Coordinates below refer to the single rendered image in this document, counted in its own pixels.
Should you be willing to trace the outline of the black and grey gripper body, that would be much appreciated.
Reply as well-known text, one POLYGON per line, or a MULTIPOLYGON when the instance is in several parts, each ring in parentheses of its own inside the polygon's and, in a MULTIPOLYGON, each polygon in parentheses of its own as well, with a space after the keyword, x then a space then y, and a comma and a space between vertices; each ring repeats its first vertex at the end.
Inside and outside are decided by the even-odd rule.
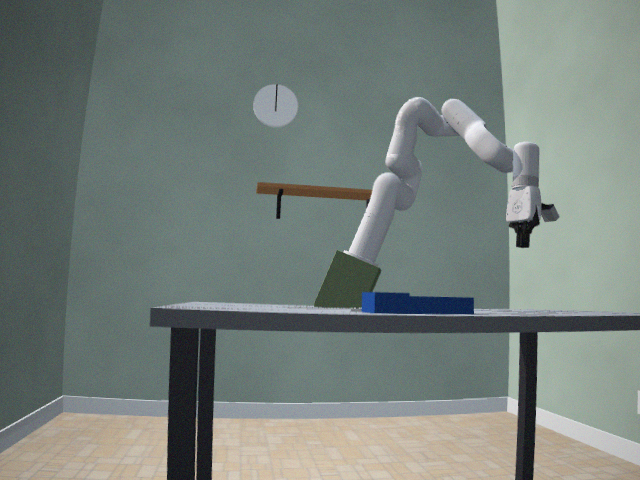
POLYGON ((539 221, 541 219, 541 194, 540 189, 533 185, 516 185, 510 190, 506 221, 519 222, 533 220, 537 211, 539 221), (528 212, 529 211, 529 212, 528 212))

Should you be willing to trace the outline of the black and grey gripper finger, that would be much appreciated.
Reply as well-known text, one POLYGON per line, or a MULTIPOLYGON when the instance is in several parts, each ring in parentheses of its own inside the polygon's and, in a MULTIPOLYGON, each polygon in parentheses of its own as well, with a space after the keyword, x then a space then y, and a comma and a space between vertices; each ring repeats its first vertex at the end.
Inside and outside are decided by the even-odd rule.
MULTIPOLYGON (((517 233, 516 247, 520 247, 520 234, 522 232, 522 225, 523 225, 523 222, 509 223, 509 227, 513 228, 515 230, 515 233, 517 233)), ((520 247, 520 248, 523 248, 523 247, 520 247)))
POLYGON ((520 247, 529 248, 530 234, 532 233, 533 228, 538 226, 539 224, 540 224, 540 221, 539 221, 539 216, 538 216, 538 211, 536 206, 536 212, 534 214, 533 220, 529 220, 529 222, 523 221, 523 228, 522 228, 523 233, 520 234, 520 247))

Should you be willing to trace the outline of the blue rack of bins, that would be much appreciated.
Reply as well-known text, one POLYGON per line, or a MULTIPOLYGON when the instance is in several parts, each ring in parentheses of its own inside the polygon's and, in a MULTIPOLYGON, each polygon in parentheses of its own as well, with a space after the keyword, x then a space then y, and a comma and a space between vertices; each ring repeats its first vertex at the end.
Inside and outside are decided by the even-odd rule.
POLYGON ((421 297, 410 293, 362 292, 362 312, 391 314, 474 314, 474 298, 421 297))

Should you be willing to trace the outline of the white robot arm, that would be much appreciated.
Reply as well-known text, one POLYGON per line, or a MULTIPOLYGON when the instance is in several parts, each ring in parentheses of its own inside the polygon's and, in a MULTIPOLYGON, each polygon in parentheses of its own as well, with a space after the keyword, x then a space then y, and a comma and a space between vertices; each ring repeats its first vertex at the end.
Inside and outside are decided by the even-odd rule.
POLYGON ((422 175, 421 163, 414 156, 417 125, 433 137, 460 135, 486 164, 503 173, 513 172, 512 187, 533 185, 539 188, 537 144, 522 142, 514 149, 507 147, 486 129, 486 123, 479 116, 458 99, 446 101, 440 115, 428 100, 412 98, 397 115, 386 157, 387 167, 396 175, 384 173, 376 179, 349 252, 344 250, 344 253, 377 267, 375 260, 395 209, 407 210, 416 198, 422 175))

